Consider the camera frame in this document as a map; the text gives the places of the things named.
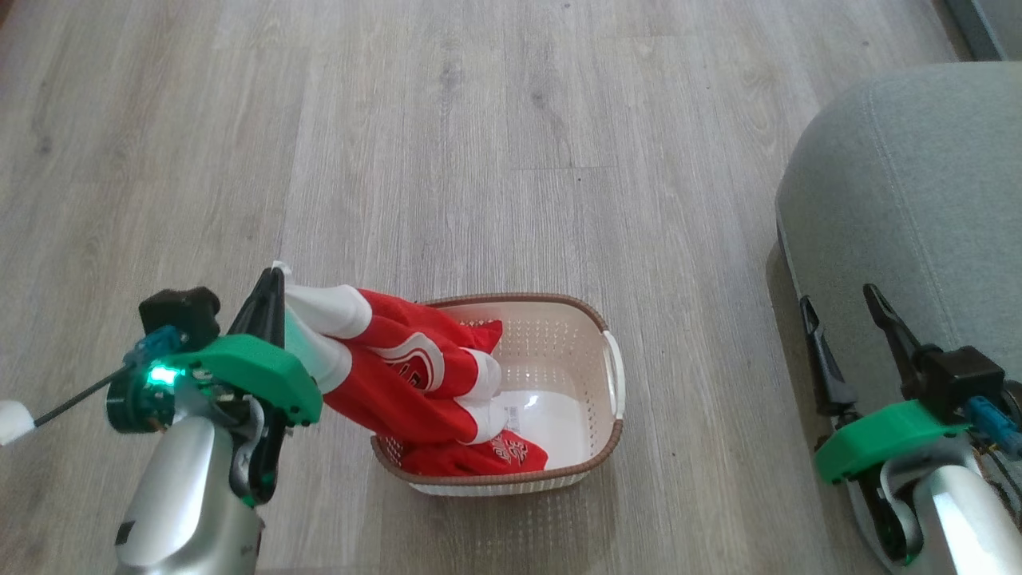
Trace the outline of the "red and white garment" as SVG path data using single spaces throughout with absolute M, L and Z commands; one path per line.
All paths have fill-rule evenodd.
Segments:
M 401 468 L 428 477 L 523 474 L 549 456 L 508 426 L 499 320 L 459 323 L 437 308 L 342 284 L 284 277 L 285 348 L 324 403 L 404 446 Z

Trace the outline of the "grey sofa seat section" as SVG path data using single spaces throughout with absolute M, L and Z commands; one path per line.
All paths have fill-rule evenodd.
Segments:
M 975 61 L 1022 61 L 1022 0 L 943 0 Z

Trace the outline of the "rounded grey sofa seat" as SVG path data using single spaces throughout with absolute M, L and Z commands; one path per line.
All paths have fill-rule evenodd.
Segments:
M 824 108 L 778 187 L 778 232 L 862 411 L 899 400 L 875 284 L 924 343 L 1022 383 L 1022 62 L 869 81 Z

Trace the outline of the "beige perforated laundry basket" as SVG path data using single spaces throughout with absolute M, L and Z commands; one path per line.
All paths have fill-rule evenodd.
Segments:
M 499 320 L 493 356 L 503 368 L 503 405 L 523 408 L 521 433 L 547 452 L 546 470 L 477 477 L 428 477 L 401 467 L 405 448 L 374 436 L 376 461 L 399 481 L 443 498 L 499 498 L 565 488 L 613 454 L 624 432 L 628 379 L 620 346 L 591 306 L 551 292 L 497 292 L 434 299 L 459 323 Z

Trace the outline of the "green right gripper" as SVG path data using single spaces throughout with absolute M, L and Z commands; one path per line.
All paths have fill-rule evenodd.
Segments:
M 864 284 L 864 298 L 897 365 L 899 389 L 921 393 L 928 346 L 876 284 Z M 843 378 L 810 298 L 800 299 L 800 314 L 815 412 L 854 418 L 858 394 Z M 815 467 L 825 483 L 848 488 L 866 546 L 881 564 L 987 565 L 992 491 L 966 439 L 974 430 L 968 419 L 945 425 L 920 402 L 901 402 L 834 430 L 815 451 Z

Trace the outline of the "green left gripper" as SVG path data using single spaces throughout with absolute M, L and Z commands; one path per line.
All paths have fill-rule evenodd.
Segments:
M 167 432 L 190 416 L 206 418 L 228 433 L 234 494 L 251 507 L 268 504 L 284 437 L 320 421 L 323 410 L 314 379 L 282 349 L 284 288 L 282 270 L 265 269 L 230 335 L 147 368 L 121 368 L 107 390 L 109 425 L 121 434 L 149 434 Z

